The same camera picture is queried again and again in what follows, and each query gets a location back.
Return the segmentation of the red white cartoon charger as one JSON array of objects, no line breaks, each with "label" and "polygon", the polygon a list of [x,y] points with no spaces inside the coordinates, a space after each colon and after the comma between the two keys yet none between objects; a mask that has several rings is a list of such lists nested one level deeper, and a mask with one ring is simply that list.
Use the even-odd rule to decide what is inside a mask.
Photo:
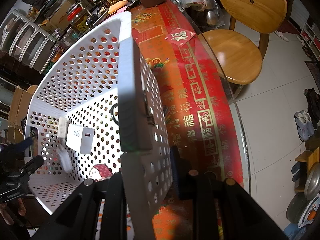
[{"label": "red white cartoon charger", "polygon": [[89,177],[96,182],[110,179],[112,176],[113,173],[105,164],[96,164],[91,168],[89,172]]}]

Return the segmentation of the white 65W charger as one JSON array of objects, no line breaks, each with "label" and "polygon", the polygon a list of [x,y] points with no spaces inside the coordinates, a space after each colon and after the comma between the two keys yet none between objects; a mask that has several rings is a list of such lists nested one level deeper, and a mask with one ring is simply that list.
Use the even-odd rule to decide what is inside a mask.
[{"label": "white 65W charger", "polygon": [[90,154],[93,143],[94,129],[69,124],[66,146],[80,154]]}]

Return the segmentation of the white perforated plastic basket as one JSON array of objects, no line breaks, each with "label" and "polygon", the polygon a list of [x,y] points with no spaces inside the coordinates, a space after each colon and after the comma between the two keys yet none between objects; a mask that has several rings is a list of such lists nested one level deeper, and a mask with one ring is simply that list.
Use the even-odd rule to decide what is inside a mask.
[{"label": "white perforated plastic basket", "polygon": [[[92,29],[53,65],[31,98],[27,128],[37,129],[44,164],[29,189],[52,214],[90,178],[96,164],[123,176],[135,239],[154,239],[152,219],[172,184],[170,146],[157,80],[132,36],[125,11]],[[90,154],[57,137],[59,118],[94,129]],[[62,169],[57,148],[73,169]]]}]

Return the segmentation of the white charger with prongs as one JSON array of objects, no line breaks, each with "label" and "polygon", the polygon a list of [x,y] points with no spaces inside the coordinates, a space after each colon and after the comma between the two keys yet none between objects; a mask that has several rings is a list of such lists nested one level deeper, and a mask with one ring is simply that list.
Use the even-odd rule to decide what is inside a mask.
[{"label": "white charger with prongs", "polygon": [[61,116],[57,127],[57,137],[60,141],[64,141],[67,138],[68,125],[68,119]]}]

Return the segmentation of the small white charger cube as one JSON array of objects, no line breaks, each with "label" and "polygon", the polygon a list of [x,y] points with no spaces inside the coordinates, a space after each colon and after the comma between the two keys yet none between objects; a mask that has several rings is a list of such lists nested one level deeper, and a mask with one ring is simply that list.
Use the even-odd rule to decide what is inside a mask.
[{"label": "small white charger cube", "polygon": [[73,169],[73,166],[72,166],[71,159],[69,157],[68,152],[61,145],[57,148],[56,151],[57,151],[57,155],[59,156],[60,163],[62,165],[62,169],[66,173],[70,173]]}]

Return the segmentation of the cardboard box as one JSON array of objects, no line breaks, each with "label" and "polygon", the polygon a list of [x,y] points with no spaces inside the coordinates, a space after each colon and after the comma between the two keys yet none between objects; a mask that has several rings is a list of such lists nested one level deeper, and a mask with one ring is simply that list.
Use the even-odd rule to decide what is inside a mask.
[{"label": "cardboard box", "polygon": [[12,143],[24,139],[21,121],[27,116],[29,104],[37,85],[30,86],[27,90],[16,88],[11,102],[8,118],[8,138]]}]

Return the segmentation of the metal pots on floor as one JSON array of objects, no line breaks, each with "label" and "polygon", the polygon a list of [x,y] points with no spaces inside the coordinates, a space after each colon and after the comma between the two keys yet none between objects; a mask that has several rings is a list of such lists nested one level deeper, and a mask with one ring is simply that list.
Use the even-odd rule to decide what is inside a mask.
[{"label": "metal pots on floor", "polygon": [[319,162],[315,163],[307,176],[303,191],[291,200],[286,218],[299,229],[311,225],[319,211]]}]

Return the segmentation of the red floral tablecloth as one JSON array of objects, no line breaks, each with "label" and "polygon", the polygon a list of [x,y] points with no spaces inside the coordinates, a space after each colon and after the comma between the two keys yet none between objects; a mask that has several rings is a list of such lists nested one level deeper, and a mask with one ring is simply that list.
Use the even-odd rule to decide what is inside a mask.
[{"label": "red floral tablecloth", "polygon": [[169,143],[192,168],[249,189],[233,95],[197,25],[173,1],[129,12],[132,36],[159,85]]}]

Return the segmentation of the white plastic drawer tower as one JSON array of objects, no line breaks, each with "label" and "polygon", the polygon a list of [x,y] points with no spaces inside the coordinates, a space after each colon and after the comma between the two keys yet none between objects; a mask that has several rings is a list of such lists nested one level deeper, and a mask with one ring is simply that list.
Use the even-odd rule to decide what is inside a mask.
[{"label": "white plastic drawer tower", "polygon": [[1,24],[1,51],[43,74],[56,39],[18,10]]}]

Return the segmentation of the blue slippers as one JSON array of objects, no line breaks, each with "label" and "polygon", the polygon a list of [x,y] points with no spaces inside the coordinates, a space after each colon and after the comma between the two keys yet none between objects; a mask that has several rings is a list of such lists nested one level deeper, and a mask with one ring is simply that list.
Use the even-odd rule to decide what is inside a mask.
[{"label": "blue slippers", "polygon": [[311,116],[307,111],[300,111],[294,114],[297,132],[301,141],[308,141],[314,135],[315,129],[312,124]]}]

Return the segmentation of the glass pickle jar red lid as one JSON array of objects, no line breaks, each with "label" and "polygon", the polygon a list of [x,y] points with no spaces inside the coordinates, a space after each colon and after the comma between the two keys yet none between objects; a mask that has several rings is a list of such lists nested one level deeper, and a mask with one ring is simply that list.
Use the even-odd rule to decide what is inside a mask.
[{"label": "glass pickle jar red lid", "polygon": [[89,29],[89,26],[87,24],[87,20],[89,18],[90,15],[88,14],[88,12],[81,7],[73,9],[67,15],[67,20],[79,33],[84,33]]}]

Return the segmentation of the white bookshelf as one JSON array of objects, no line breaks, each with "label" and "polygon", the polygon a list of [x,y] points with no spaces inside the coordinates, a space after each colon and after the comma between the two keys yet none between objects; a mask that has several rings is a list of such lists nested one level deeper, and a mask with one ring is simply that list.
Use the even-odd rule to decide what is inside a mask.
[{"label": "white bookshelf", "polygon": [[316,32],[307,22],[304,23],[300,35],[312,51],[315,59],[319,62],[319,36],[317,36]]}]

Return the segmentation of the wooden chair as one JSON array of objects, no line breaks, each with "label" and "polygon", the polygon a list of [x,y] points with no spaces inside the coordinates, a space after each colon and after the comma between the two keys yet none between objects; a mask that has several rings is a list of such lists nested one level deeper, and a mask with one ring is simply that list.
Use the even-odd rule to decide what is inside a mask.
[{"label": "wooden chair", "polygon": [[220,0],[229,15],[229,27],[203,33],[222,75],[237,97],[260,75],[271,33],[287,14],[286,0]]}]

